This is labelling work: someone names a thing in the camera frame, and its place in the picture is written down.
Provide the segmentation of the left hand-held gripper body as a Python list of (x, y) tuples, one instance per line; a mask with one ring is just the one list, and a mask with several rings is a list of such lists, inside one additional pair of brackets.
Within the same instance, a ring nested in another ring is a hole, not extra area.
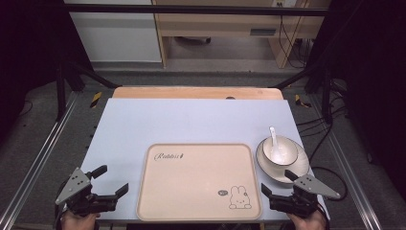
[(55, 204), (64, 207), (74, 215), (85, 217), (89, 214), (116, 210), (118, 198), (115, 195), (97, 195), (92, 192), (91, 179), (80, 168), (69, 175)]

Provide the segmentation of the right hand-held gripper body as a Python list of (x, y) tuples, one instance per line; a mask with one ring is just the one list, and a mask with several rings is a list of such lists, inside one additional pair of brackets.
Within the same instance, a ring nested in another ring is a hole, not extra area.
[(317, 195), (340, 198), (341, 195), (310, 174), (299, 176), (292, 181), (291, 196), (273, 195), (269, 198), (271, 210), (293, 214), (302, 219), (308, 218), (319, 206)]

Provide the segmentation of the person's left hand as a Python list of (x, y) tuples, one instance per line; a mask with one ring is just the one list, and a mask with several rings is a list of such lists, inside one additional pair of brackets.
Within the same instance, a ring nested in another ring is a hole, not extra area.
[(74, 215), (72, 212), (65, 212), (60, 218), (62, 230), (94, 230), (99, 213), (89, 214), (86, 217)]

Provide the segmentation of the person's right hand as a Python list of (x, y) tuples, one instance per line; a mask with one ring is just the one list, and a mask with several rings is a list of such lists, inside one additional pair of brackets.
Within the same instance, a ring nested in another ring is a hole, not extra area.
[(308, 218), (300, 218), (293, 214), (287, 216), (293, 221), (296, 230), (326, 230), (327, 227), (327, 222), (319, 211), (315, 211)]

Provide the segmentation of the white plate with dark rim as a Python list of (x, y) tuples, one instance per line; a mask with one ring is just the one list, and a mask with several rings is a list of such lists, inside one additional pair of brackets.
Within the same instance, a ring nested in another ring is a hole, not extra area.
[(264, 142), (262, 140), (259, 143), (259, 146), (257, 148), (257, 161), (259, 163), (260, 168), (272, 179), (285, 183), (285, 184), (292, 184), (292, 181), (284, 176), (284, 171), (285, 170), (290, 170), (293, 173), (295, 173), (297, 176), (303, 176), (305, 174), (308, 174), (309, 172), (309, 160), (307, 158), (307, 155), (305, 153), (305, 150), (295, 141), (293, 141), (296, 145), (296, 148), (298, 150), (298, 158), (297, 160), (289, 166), (277, 166), (268, 160), (265, 159), (265, 156), (262, 151), (262, 144)]

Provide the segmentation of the white bowl with dark rim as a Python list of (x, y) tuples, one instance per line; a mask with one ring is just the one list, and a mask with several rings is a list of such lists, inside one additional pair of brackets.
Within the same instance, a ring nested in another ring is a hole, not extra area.
[(265, 159), (277, 166), (292, 165), (298, 158), (298, 150), (295, 143), (284, 137), (278, 135), (276, 137), (278, 144), (278, 152), (274, 151), (273, 138), (268, 137), (262, 144), (262, 151)]

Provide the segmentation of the white ceramic spoon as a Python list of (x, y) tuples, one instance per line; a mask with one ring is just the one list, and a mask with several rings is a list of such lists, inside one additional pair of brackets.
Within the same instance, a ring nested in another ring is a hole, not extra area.
[(271, 138), (272, 138), (272, 155), (271, 159), (276, 164), (281, 164), (283, 157), (279, 149), (277, 134), (275, 129), (271, 126), (269, 127)]

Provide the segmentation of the yellow and black tape strip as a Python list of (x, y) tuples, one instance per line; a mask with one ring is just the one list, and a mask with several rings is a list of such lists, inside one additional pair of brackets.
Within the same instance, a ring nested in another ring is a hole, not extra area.
[(96, 107), (96, 105), (97, 105), (99, 99), (101, 98), (101, 96), (102, 96), (102, 92), (97, 92), (97, 93), (94, 95), (94, 97), (93, 97), (93, 99), (92, 99), (92, 102), (91, 102), (91, 104), (90, 104), (90, 108)]
[(299, 95), (295, 95), (295, 104), (303, 107), (312, 107), (311, 103), (304, 103)]

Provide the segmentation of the beige tray with rabbit print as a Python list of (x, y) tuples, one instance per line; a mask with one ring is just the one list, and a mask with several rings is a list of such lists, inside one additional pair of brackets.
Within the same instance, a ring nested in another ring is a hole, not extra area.
[(253, 154), (244, 144), (156, 144), (137, 205), (143, 221), (255, 220), (262, 212)]

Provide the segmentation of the black metal stand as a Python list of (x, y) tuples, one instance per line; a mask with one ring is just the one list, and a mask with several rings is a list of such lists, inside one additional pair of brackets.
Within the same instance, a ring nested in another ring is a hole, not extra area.
[(322, 88), (322, 118), (331, 125), (332, 112), (329, 105), (331, 72), (326, 64), (308, 65), (303, 71), (295, 76), (274, 85), (274, 88), (282, 90), (303, 77), (308, 77), (308, 81), (304, 87), (307, 94), (315, 93), (319, 87)]
[(80, 78), (81, 75), (87, 76), (90, 79), (100, 83), (101, 85), (115, 89), (120, 87), (119, 84), (109, 81), (98, 75), (94, 70), (86, 68), (76, 62), (61, 60), (56, 69), (56, 92), (57, 92), (57, 116), (58, 121), (67, 110), (65, 97), (65, 82), (71, 86), (73, 91), (81, 91), (85, 84)]

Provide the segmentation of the black curtain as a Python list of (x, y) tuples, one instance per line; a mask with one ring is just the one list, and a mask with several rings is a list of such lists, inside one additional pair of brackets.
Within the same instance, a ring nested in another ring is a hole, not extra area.
[(331, 75), (345, 81), (355, 125), (374, 160), (406, 198), (406, 0), (331, 0), (315, 61), (339, 30)]
[(56, 69), (72, 61), (90, 70), (64, 0), (0, 0), (0, 142), (23, 109), (27, 93), (56, 80)]

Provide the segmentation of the white cabinet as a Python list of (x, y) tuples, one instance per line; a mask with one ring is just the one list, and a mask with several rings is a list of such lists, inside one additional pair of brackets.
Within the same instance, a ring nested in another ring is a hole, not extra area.
[(71, 12), (92, 62), (160, 62), (152, 13)]

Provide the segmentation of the wooden desk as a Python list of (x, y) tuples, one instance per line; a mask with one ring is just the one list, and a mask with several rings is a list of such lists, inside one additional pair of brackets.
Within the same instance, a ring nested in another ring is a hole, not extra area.
[[(151, 0), (158, 5), (236, 6), (328, 9), (332, 0)], [(167, 14), (155, 15), (158, 35), (166, 37), (240, 36), (264, 37), (283, 68), (298, 39), (313, 39), (324, 21), (322, 16), (277, 16), (235, 14)]]

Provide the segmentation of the silver floor rail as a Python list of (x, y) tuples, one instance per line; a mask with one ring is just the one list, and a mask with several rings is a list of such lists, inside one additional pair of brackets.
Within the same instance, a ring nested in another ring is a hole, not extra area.
[(382, 225), (332, 129), (335, 117), (333, 113), (342, 113), (345, 110), (344, 103), (340, 99), (327, 100), (323, 103), (314, 95), (310, 95), (309, 99), (319, 117), (324, 116), (326, 118), (329, 112), (332, 114), (330, 125), (323, 124), (323, 127), (329, 130), (327, 152), (337, 167), (336, 172), (347, 185), (348, 195), (343, 196), (342, 201), (332, 201), (331, 199), (327, 201), (327, 204), (331, 204), (331, 207), (328, 208), (331, 220), (333, 222), (342, 220), (345, 223), (350, 223), (344, 216), (359, 218), (363, 222), (361, 230), (382, 230)]
[(78, 97), (78, 92), (72, 92), (69, 95), (66, 105), (62, 107), (64, 112), (59, 115), (57, 120), (54, 120), (52, 129), (47, 134), (41, 148), (36, 153), (32, 164), (26, 171), (24, 178), (19, 183), (18, 189), (15, 191), (11, 201), (8, 203), (7, 208), (0, 215), (0, 230), (12, 229), (19, 213), (22, 210), (22, 207), (33, 190), (35, 182), (37, 181), (49, 156), (51, 155), (60, 134), (65, 128), (65, 125), (77, 104)]

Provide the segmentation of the black horizontal frame bar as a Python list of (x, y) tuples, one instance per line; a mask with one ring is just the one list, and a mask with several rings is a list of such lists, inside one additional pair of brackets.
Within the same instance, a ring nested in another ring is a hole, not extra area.
[(182, 6), (182, 5), (102, 5), (63, 4), (68, 12), (112, 12), (112, 13), (181, 13), (181, 14), (235, 14), (235, 15), (288, 15), (326, 16), (325, 9), (260, 8), (231, 6)]

